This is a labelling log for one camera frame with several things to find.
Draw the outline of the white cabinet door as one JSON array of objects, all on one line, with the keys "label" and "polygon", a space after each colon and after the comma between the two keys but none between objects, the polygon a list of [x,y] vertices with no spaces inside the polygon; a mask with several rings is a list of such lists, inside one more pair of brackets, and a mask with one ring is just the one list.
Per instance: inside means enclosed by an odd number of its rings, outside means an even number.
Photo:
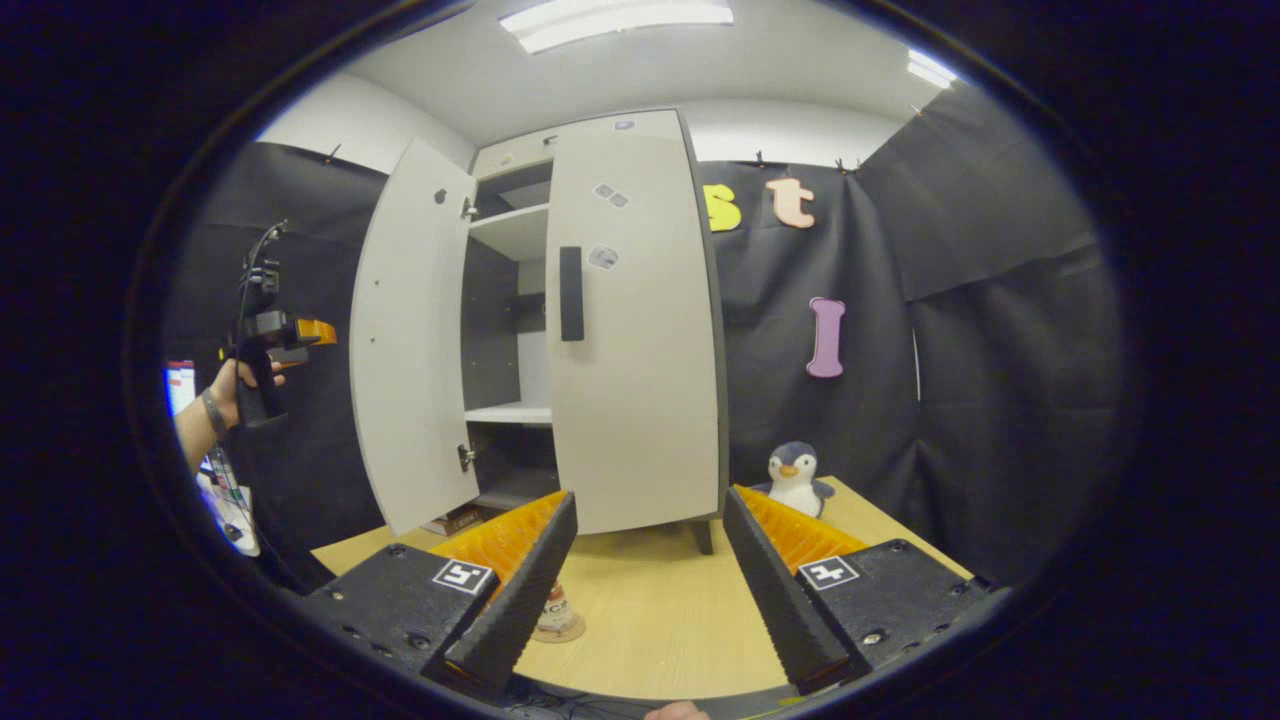
[{"label": "white cabinet door", "polygon": [[556,461],[584,536],[713,515],[721,350],[673,110],[559,129],[547,225]]},{"label": "white cabinet door", "polygon": [[349,316],[358,447],[383,520],[417,530],[477,496],[465,454],[462,295],[475,179],[411,140],[360,254]]}]

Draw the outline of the clear bottle red label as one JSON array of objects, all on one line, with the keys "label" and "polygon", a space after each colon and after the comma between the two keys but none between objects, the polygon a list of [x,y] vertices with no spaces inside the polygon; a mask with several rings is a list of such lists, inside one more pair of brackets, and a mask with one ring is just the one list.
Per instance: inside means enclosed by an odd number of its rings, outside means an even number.
[{"label": "clear bottle red label", "polygon": [[573,625],[575,619],[576,615],[570,606],[563,585],[556,580],[547,596],[535,632],[561,635]]}]

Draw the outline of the small ceiling light panel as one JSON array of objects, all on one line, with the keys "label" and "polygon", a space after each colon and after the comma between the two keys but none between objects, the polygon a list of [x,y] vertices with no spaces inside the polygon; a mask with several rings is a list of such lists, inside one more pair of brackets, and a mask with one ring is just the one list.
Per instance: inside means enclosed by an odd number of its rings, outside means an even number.
[{"label": "small ceiling light panel", "polygon": [[908,50],[906,72],[937,88],[950,88],[957,79],[947,67],[913,47]]}]

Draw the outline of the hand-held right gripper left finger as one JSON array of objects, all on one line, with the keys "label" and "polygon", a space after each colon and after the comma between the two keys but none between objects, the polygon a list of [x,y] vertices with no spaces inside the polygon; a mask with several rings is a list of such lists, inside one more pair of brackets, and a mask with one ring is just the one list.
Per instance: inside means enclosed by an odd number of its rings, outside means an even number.
[{"label": "hand-held right gripper left finger", "polygon": [[347,650],[489,700],[529,644],[579,532],[557,491],[430,550],[392,543],[301,603]]}]

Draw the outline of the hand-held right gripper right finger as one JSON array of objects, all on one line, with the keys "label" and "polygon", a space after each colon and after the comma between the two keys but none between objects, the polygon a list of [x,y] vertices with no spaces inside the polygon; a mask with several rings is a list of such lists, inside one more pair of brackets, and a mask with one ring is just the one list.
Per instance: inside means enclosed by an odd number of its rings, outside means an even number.
[{"label": "hand-held right gripper right finger", "polygon": [[893,669],[995,597],[906,538],[869,544],[741,486],[723,527],[788,683],[801,694]]}]

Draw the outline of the large ceiling light panel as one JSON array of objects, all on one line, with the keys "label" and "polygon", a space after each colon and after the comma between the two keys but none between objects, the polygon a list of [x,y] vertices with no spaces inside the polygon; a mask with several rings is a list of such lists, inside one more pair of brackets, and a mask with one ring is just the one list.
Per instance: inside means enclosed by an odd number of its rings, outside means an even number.
[{"label": "large ceiling light panel", "polygon": [[529,54],[631,29],[733,23],[728,0],[548,0],[499,19]]}]

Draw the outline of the white and grey cabinet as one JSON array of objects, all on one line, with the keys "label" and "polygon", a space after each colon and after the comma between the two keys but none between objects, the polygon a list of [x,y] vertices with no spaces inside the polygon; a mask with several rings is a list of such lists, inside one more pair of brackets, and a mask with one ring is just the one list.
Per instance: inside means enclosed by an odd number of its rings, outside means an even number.
[{"label": "white and grey cabinet", "polygon": [[[722,491],[713,515],[672,523],[686,525],[698,551],[709,555],[710,523],[722,512],[728,484],[724,329],[698,155],[689,124],[676,110],[698,188],[717,302]],[[553,160],[476,181],[470,210],[461,320],[463,418],[470,438],[465,460],[476,473],[479,498],[499,509],[563,489],[556,461],[547,352],[547,225]]]}]

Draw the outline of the penguin plush toy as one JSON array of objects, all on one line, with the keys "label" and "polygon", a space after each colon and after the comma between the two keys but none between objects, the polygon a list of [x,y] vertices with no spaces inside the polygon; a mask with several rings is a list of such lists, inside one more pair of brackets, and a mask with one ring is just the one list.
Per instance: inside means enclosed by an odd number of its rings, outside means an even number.
[{"label": "penguin plush toy", "polygon": [[767,495],[809,518],[819,519],[835,488],[817,477],[817,452],[803,441],[782,443],[771,452],[767,464],[769,480],[751,489]]}]

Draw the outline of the black backdrop cloth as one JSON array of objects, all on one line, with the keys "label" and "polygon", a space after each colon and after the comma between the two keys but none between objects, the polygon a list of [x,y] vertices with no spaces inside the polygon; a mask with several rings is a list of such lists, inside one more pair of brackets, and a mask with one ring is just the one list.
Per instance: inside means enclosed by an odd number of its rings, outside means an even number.
[{"label": "black backdrop cloth", "polygon": [[[943,91],[856,173],[703,161],[742,219],[716,232],[730,474],[812,442],[819,469],[1000,584],[1034,577],[1111,484],[1128,414],[1126,341],[1102,234],[1043,138],[978,88]],[[388,174],[279,143],[243,146],[207,187],[161,322],[166,360],[215,370],[238,307],[241,259],[273,222],[291,232],[280,302],[349,323],[364,233]],[[773,218],[763,183],[813,183],[808,232]],[[844,374],[804,369],[808,302],[845,301]],[[253,487],[262,562],[301,594],[333,578],[312,550],[381,525],[364,471],[348,361],[324,357],[282,391],[289,416],[229,454]]]}]

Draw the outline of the white cabinet drawer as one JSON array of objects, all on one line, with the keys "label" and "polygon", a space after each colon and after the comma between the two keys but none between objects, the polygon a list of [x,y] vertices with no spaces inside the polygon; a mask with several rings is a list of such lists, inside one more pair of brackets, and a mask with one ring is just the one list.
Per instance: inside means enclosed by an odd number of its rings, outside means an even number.
[{"label": "white cabinet drawer", "polygon": [[567,138],[581,133],[605,132],[681,141],[685,137],[678,111],[673,108],[594,117],[538,129],[481,147],[476,151],[470,174],[476,181],[486,181],[552,161],[556,150]]}]

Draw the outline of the cluttered white side table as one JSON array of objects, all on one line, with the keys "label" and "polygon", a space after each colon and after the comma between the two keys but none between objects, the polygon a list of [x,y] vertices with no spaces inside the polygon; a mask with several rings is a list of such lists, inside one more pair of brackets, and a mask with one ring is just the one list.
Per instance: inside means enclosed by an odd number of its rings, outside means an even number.
[{"label": "cluttered white side table", "polygon": [[195,477],[215,527],[241,555],[256,559],[261,546],[252,512],[251,488],[242,486],[219,445],[198,465]]}]

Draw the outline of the lit computer screen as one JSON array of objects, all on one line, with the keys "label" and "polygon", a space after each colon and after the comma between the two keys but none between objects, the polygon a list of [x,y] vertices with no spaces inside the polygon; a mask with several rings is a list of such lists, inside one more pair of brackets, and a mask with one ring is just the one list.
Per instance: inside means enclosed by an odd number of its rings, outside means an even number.
[{"label": "lit computer screen", "polygon": [[177,416],[197,398],[195,363],[191,360],[166,363],[165,383],[170,414]]}]

